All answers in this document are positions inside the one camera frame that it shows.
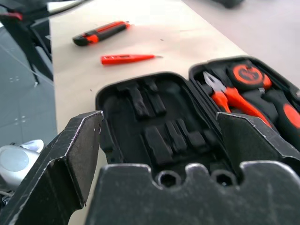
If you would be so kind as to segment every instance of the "white object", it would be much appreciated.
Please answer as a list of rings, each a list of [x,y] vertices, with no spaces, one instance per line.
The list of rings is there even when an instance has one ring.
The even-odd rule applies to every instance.
[[[22,148],[40,153],[44,149],[44,142],[41,139],[36,139],[30,142],[23,143],[20,146]]]
[[[15,191],[25,178],[39,153],[6,145],[0,148],[0,190]]]

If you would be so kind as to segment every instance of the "table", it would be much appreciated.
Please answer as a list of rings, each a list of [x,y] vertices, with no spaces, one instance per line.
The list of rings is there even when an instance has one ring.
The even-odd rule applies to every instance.
[[[50,10],[53,7],[57,3],[49,4]],[[117,20],[134,25],[96,45],[82,48],[73,44],[73,36]],[[180,0],[94,0],[51,18],[50,23],[58,132],[70,118],[94,111],[97,92],[109,84],[159,71],[172,71],[188,79],[193,64],[245,55]],[[100,63],[101,55],[134,53],[163,58],[109,67]],[[105,163],[99,151],[96,179]],[[69,224],[82,225],[87,208],[74,213]]]

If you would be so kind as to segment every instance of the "open tool case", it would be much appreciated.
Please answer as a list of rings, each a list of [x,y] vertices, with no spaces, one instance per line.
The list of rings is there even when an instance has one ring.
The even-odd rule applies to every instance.
[[[231,78],[232,75],[228,75],[233,68],[237,67],[237,65],[251,65],[253,68],[258,69],[263,75],[268,76],[271,86],[263,91],[259,90],[258,88],[248,89],[247,86],[240,87],[239,84],[236,84],[237,81]],[[237,88],[245,100],[262,112],[262,114],[272,125],[273,129],[281,134],[286,141],[291,143],[300,151],[300,119],[299,116],[295,115],[296,111],[298,113],[300,111],[300,91],[296,86],[274,71],[272,68],[268,67],[265,63],[252,57],[214,60],[206,64],[193,66],[189,71],[189,79],[197,88],[197,90],[202,93],[202,95],[206,96],[204,100],[207,101],[213,115],[216,115],[217,112],[221,112],[222,110],[211,98],[207,98],[213,94],[213,89],[206,84],[203,75],[204,71],[209,72],[217,79],[221,80],[223,84],[231,84]],[[279,92],[280,95],[273,95],[274,92]],[[273,102],[268,99],[268,96],[271,96],[273,99],[280,98],[281,96],[286,98],[287,103],[295,109],[295,111],[291,113],[291,117],[294,116],[291,118],[293,124],[286,123],[286,118],[283,118],[282,116],[283,114],[286,114],[280,107],[282,105],[273,104]],[[236,108],[230,107],[230,110],[233,113],[242,113],[241,110]]]
[[[86,225],[298,224],[300,152],[257,117],[217,113],[204,83],[204,71],[244,61],[299,111],[298,89],[250,57],[193,66],[189,81],[162,72],[98,93],[100,147],[113,165],[100,171]]]
[[[154,176],[163,170],[184,176],[188,163],[199,162],[211,172],[231,170],[216,113],[203,84],[203,71],[250,60],[268,74],[273,86],[300,109],[298,90],[266,66],[249,57],[211,61],[190,69],[190,81],[174,73],[157,73],[110,85],[96,97],[104,111],[100,147],[108,163],[150,165]]]

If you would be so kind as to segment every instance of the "red tool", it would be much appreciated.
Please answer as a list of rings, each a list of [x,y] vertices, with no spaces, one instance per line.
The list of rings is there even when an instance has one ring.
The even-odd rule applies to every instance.
[[[227,75],[239,90],[254,90],[257,88],[267,90],[272,86],[269,77],[251,62],[235,64],[233,67],[227,68]]]
[[[101,57],[101,62],[103,65],[111,64],[122,64],[139,62],[142,60],[149,60],[153,58],[162,58],[159,55],[105,55]]]
[[[117,21],[109,23],[97,29],[87,31],[73,38],[73,42],[78,46],[87,46],[103,41],[130,27],[128,22]]]
[[[270,101],[276,107],[279,115],[276,125],[281,135],[300,151],[300,114],[281,90],[269,90],[263,99]]]
[[[214,102],[227,113],[231,113],[229,105],[236,107],[243,111],[243,113],[256,116],[262,119],[269,127],[271,124],[265,118],[265,116],[253,105],[247,102],[238,92],[236,88],[225,87],[220,80],[215,78],[208,72],[204,72],[205,82],[211,86],[214,90],[211,98]]]

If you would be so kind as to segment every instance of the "pliers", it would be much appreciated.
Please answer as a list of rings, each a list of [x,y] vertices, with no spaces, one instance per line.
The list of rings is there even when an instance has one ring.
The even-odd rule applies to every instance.
[[[231,113],[229,106],[242,110],[243,113],[262,119],[272,127],[266,117],[252,104],[246,101],[235,87],[226,87],[222,82],[208,72],[203,72],[205,82],[212,87],[214,93],[211,98],[221,110]]]

